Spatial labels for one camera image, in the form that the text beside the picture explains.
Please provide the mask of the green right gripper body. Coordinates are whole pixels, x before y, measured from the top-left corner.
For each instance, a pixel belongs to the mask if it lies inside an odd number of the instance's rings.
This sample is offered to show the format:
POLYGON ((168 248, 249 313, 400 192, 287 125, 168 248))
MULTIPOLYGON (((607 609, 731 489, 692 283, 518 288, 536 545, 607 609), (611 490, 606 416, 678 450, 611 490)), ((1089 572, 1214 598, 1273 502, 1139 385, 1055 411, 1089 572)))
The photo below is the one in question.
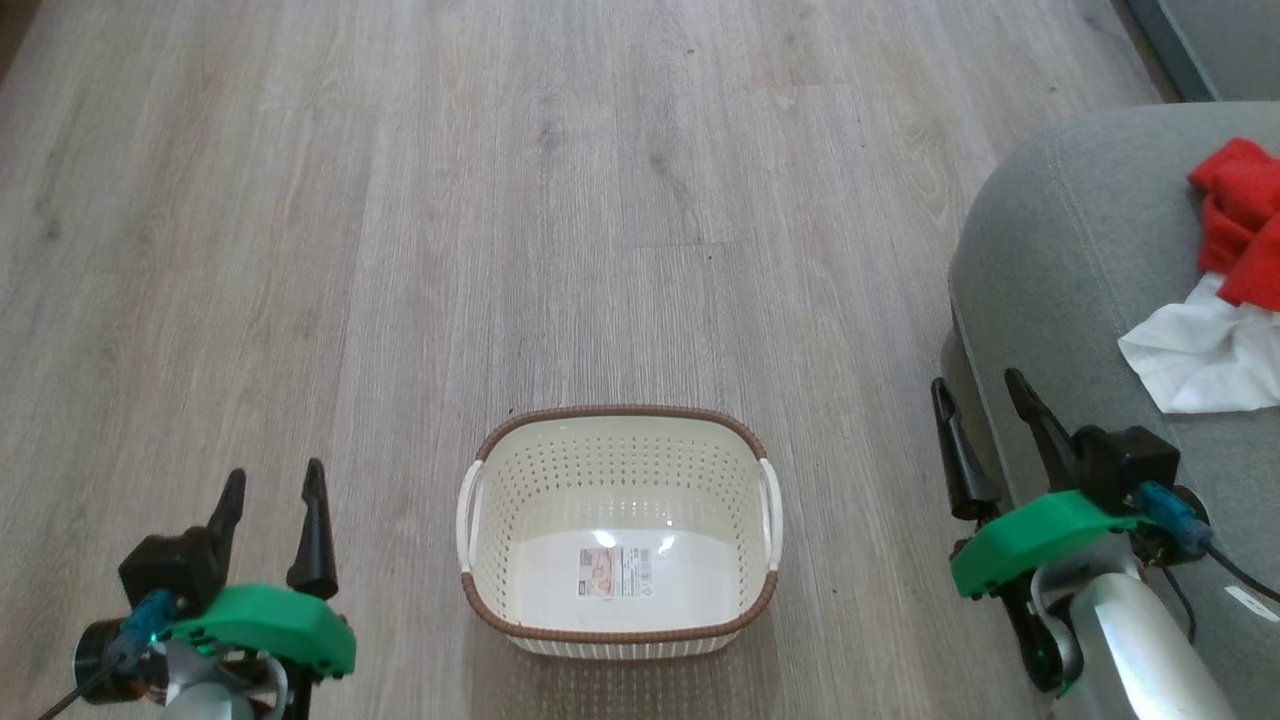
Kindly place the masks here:
POLYGON ((977 600, 1030 600, 1030 578, 1042 566, 1064 560, 1108 533, 1124 533, 1153 520, 1139 512, 1114 516, 1079 491, 1044 495, 1000 514, 992 498, 964 488, 948 491, 951 514, 978 524, 950 559, 956 592, 977 600))

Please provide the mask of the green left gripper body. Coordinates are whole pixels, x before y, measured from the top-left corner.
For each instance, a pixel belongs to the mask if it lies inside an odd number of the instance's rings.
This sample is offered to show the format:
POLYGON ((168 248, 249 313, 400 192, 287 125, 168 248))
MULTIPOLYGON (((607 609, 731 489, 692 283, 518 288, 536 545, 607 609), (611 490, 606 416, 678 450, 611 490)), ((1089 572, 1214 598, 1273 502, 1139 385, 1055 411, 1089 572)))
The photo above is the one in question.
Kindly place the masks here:
POLYGON ((225 588, 204 614, 173 623, 163 639, 205 653, 215 647, 269 653, 320 679, 353 675, 357 656, 353 630, 326 601, 266 584, 225 588))

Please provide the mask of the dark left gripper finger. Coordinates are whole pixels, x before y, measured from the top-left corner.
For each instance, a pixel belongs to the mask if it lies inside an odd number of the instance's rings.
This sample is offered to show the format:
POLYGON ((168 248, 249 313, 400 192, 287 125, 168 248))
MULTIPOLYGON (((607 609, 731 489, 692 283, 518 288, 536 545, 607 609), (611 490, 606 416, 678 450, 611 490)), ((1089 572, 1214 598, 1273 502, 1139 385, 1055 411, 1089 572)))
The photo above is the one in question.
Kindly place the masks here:
POLYGON ((294 592, 329 601, 339 592, 339 583, 326 474, 317 457, 307 461, 301 498, 303 525, 285 583, 294 592))
POLYGON ((236 528, 243 512, 246 484, 247 475, 243 468, 236 468, 229 473, 206 524, 214 550, 232 548, 236 528))

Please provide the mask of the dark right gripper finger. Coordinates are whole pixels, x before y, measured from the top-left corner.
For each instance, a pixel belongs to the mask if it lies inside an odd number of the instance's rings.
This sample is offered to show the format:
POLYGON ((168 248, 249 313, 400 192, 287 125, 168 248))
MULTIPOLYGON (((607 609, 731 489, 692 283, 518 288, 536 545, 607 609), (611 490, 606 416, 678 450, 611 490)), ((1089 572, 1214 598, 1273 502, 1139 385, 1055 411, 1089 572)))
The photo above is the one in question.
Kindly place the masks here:
POLYGON ((966 437, 963 414, 943 377, 931 382, 931 402, 951 515, 961 521, 995 519, 1001 495, 966 437))
POLYGON ((1020 370, 1007 368, 1004 380, 1016 415, 1030 429, 1050 492, 1076 489, 1080 468, 1071 436, 1020 370))

